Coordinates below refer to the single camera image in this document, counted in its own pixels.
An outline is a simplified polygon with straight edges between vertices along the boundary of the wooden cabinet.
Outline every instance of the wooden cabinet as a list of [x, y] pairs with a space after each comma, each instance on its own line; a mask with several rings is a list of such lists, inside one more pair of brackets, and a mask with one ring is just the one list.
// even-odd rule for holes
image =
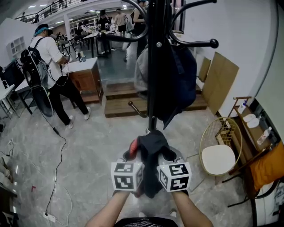
[[72, 72], [69, 77], [80, 91], [84, 102], [100, 102], [103, 98], [103, 86], [99, 74], [97, 58], [88, 59], [86, 62], [70, 63]]

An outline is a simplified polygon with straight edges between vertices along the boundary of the orange cushion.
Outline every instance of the orange cushion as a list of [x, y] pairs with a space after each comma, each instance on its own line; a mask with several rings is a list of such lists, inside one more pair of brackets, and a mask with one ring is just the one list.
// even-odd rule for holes
[[259, 190], [263, 185], [269, 184], [284, 176], [284, 146], [280, 143], [266, 155], [251, 164], [254, 188]]

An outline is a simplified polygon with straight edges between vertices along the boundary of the white seat cushion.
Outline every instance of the white seat cushion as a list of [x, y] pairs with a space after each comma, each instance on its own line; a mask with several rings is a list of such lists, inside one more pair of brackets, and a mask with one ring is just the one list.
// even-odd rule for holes
[[214, 175], [227, 173], [236, 162], [233, 150], [227, 145], [206, 147], [202, 151], [202, 160], [207, 172]]

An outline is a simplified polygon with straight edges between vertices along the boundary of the black pants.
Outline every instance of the black pants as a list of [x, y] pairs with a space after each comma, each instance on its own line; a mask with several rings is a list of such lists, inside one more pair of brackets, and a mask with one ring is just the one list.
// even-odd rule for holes
[[[132, 31], [132, 33], [134, 33], [135, 36], [138, 36], [142, 33], [142, 31], [139, 29], [134, 29]], [[145, 49], [145, 46], [147, 45], [147, 38], [143, 37], [142, 39], [137, 41], [137, 53], [136, 53], [136, 59], [138, 59], [138, 57], [140, 56], [140, 54], [142, 53], [142, 51]]]
[[63, 105], [62, 105], [62, 102], [61, 102], [61, 99], [60, 99], [60, 95], [64, 95], [65, 97], [69, 98], [71, 101], [75, 102], [76, 105], [79, 107], [80, 111], [83, 114], [87, 114], [88, 109], [86, 108], [86, 105], [85, 105], [79, 91], [77, 90], [75, 85], [72, 83], [71, 79], [68, 78], [67, 81], [66, 81], [66, 79], [67, 79], [66, 76], [61, 76], [57, 80], [56, 84], [52, 88], [49, 89], [49, 92], [50, 92], [49, 98], [50, 98], [52, 107], [56, 111], [60, 120], [62, 120], [62, 122], [65, 125], [68, 125], [70, 123], [70, 119], [63, 109]]

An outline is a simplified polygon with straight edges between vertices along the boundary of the wooden step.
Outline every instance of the wooden step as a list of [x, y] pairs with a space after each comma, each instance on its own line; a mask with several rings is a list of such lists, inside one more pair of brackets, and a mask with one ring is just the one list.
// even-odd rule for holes
[[[198, 85], [196, 85], [196, 94], [201, 94], [201, 89]], [[107, 100], [138, 97], [133, 82], [108, 84], [105, 96]]]
[[[105, 116], [109, 117], [127, 117], [138, 115], [128, 102], [132, 101], [134, 105], [143, 113], [147, 113], [147, 101], [141, 98], [121, 98], [121, 99], [111, 99], [106, 101]], [[207, 108], [207, 103], [201, 94], [196, 96], [193, 104], [187, 107], [184, 111], [192, 110], [205, 110]]]

